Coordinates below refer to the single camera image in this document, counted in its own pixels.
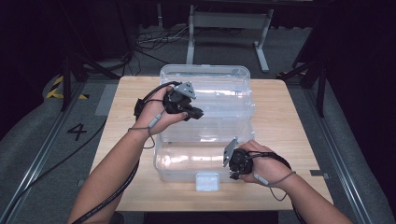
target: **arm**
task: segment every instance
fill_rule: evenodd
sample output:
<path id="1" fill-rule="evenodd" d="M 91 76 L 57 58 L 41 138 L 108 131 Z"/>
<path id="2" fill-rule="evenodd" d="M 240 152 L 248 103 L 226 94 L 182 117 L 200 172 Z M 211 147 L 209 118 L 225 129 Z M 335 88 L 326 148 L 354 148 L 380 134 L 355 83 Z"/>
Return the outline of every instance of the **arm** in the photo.
<path id="1" fill-rule="evenodd" d="M 241 148 L 246 151 L 272 151 L 269 147 L 261 146 L 254 140 L 245 143 Z M 253 176 L 257 174 L 274 183 L 290 172 L 291 170 L 279 161 L 258 157 L 253 159 L 253 172 L 249 175 L 240 175 L 240 178 L 249 183 L 260 184 Z M 298 175 L 289 176 L 276 184 L 275 188 L 283 189 L 289 195 L 307 223 L 351 223 L 344 214 Z"/>
<path id="2" fill-rule="evenodd" d="M 166 90 L 166 88 L 160 89 L 151 99 L 162 100 Z M 87 178 L 78 193 L 67 223 L 74 222 L 93 209 L 124 183 L 137 164 L 143 146 L 151 134 L 160 133 L 169 125 L 187 117 L 186 113 L 171 115 L 163 110 L 162 102 L 151 101 L 146 103 L 143 112 L 133 126 L 136 129 L 126 133 Z M 149 123 L 159 114 L 162 114 L 161 118 L 150 130 L 138 129 L 148 127 Z M 121 196 L 122 194 L 85 223 L 108 223 L 120 202 Z"/>

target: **floor marking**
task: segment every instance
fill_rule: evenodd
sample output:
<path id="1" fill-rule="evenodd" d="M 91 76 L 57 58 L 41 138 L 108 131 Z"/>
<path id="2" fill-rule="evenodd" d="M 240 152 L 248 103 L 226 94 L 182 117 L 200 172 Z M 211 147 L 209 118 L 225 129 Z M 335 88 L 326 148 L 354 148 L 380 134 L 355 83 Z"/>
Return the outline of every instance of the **floor marking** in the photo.
<path id="1" fill-rule="evenodd" d="M 58 87 L 61 85 L 61 83 L 64 81 L 64 76 L 59 75 L 58 78 L 56 78 L 55 82 L 53 83 L 52 87 L 49 90 L 49 93 L 47 93 L 46 98 L 58 98 L 58 99 L 63 99 L 64 95 L 61 93 L 57 93 L 56 91 L 58 90 Z M 80 100 L 88 100 L 90 98 L 89 94 L 81 94 L 78 99 Z"/>

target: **stacked plastic containers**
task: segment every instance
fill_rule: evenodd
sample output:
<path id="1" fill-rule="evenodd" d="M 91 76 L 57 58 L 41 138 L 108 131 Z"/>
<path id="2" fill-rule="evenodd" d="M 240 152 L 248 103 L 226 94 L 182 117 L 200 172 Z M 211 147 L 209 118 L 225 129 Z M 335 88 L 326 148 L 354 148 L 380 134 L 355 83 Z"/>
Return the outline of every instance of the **stacked plastic containers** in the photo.
<path id="1" fill-rule="evenodd" d="M 251 117 L 250 73 L 243 66 L 166 65 L 161 83 L 190 81 L 204 111 L 200 119 L 171 125 L 157 135 L 154 166 L 166 182 L 195 182 L 200 175 L 232 181 L 222 167 L 224 148 L 235 138 L 244 143 L 254 137 Z"/>

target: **hand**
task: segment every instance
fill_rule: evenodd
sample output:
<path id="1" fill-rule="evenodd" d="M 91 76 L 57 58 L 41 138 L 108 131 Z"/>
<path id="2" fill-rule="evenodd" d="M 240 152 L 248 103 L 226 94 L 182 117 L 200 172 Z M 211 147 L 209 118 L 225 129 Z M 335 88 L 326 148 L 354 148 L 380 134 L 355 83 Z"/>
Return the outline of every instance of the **hand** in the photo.
<path id="1" fill-rule="evenodd" d="M 186 112 L 182 112 L 179 114 L 168 114 L 164 110 L 162 100 L 166 92 L 170 90 L 172 90 L 172 87 L 170 86 L 167 86 L 166 88 L 161 88 L 147 100 L 145 107 L 143 108 L 143 111 L 140 114 L 139 119 L 134 124 L 133 128 L 146 128 L 157 115 L 161 114 L 161 118 L 149 130 L 149 133 L 151 134 L 161 133 L 169 125 L 182 121 L 188 116 Z"/>
<path id="2" fill-rule="evenodd" d="M 245 151 L 260 151 L 260 152 L 272 152 L 271 148 L 260 145 L 254 140 L 250 140 L 247 143 L 240 146 L 240 148 Z M 268 180 L 270 183 L 274 183 L 286 175 L 290 174 L 291 170 L 285 166 L 282 162 L 274 160 L 268 157 L 257 157 L 253 158 L 253 171 L 248 175 L 240 175 L 239 178 L 248 183 L 256 183 L 262 185 L 253 174 L 257 174 L 264 179 Z M 275 185 L 275 188 L 281 188 L 282 182 Z"/>

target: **black curtain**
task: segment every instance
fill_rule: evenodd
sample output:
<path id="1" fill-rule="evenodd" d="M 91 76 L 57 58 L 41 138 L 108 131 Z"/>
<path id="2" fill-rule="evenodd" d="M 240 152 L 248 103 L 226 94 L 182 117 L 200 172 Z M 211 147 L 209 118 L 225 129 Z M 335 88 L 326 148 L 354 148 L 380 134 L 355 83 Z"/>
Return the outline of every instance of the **black curtain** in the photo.
<path id="1" fill-rule="evenodd" d="M 396 4 L 356 1 L 350 9 L 328 46 L 328 79 L 396 215 Z"/>
<path id="2" fill-rule="evenodd" d="M 42 91 L 61 65 L 60 44 L 28 0 L 0 3 L 0 140 L 43 102 Z"/>

